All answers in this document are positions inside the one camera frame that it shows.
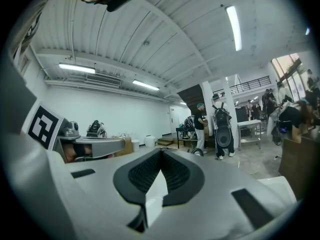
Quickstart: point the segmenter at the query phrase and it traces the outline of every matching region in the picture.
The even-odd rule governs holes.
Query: pillar
[[[223,90],[225,92],[226,104],[228,105],[230,116],[232,116],[231,127],[232,127],[232,134],[234,138],[234,148],[236,149],[239,146],[239,136],[238,136],[238,121],[237,121],[235,103],[234,103],[234,99],[232,97],[229,84],[226,78],[221,77],[220,81],[221,81]]]
[[[212,96],[214,95],[214,93],[208,81],[201,83],[200,87],[202,89],[205,104],[206,119],[208,120],[209,136],[212,136],[214,134],[213,114],[215,110],[212,107]]]

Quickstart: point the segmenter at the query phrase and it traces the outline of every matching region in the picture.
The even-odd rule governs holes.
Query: wooden cabinet
[[[314,181],[320,165],[319,127],[305,134],[301,143],[285,139],[279,173],[289,182],[295,197],[300,200],[306,196]]]

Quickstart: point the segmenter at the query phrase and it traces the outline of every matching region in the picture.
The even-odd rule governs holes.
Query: golf bag
[[[107,132],[103,127],[104,123],[99,122],[98,120],[95,120],[86,130],[86,136],[87,137],[102,137],[106,138],[107,137]]]
[[[220,108],[217,108],[215,105],[212,105],[215,109],[214,112],[214,124],[215,124],[215,139],[216,142],[222,148],[228,147],[231,141],[231,116],[224,109],[224,102]]]

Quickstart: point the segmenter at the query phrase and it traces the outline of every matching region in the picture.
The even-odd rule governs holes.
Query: trash can
[[[133,152],[138,152],[139,151],[140,140],[132,139],[131,142],[132,142]]]
[[[148,148],[153,148],[156,145],[156,137],[152,135],[145,136],[144,144]]]

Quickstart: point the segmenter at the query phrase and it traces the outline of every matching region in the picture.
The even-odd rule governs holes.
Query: window
[[[282,70],[284,73],[288,72],[290,67],[293,65],[294,61],[291,58],[290,55],[282,56],[279,58],[276,58],[276,60],[279,62]]]
[[[291,57],[291,59],[293,60],[293,62],[295,62],[296,60],[298,60],[298,59],[299,59],[299,55],[298,55],[298,53],[290,54],[290,57]]]
[[[302,83],[303,83],[303,87],[305,90],[308,90],[308,73],[304,68],[304,65],[301,63],[298,67],[297,67],[297,71],[301,77]]]
[[[291,91],[293,100],[296,102],[305,97],[308,74],[299,60],[299,55],[293,53],[274,58],[271,62],[284,87]]]
[[[284,72],[282,71],[281,69],[281,66],[279,64],[279,62],[277,61],[276,58],[274,58],[272,61],[271,61],[273,67],[275,68],[275,71],[278,75],[279,78],[282,78],[284,76]]]
[[[295,83],[295,87],[297,89],[297,92],[298,92],[298,95],[299,95],[299,98],[303,98],[306,96],[306,92],[305,92],[305,88],[304,88],[304,85],[302,83],[302,80],[300,78],[300,75],[299,73],[296,71],[292,74],[292,78],[293,78],[293,81]]]

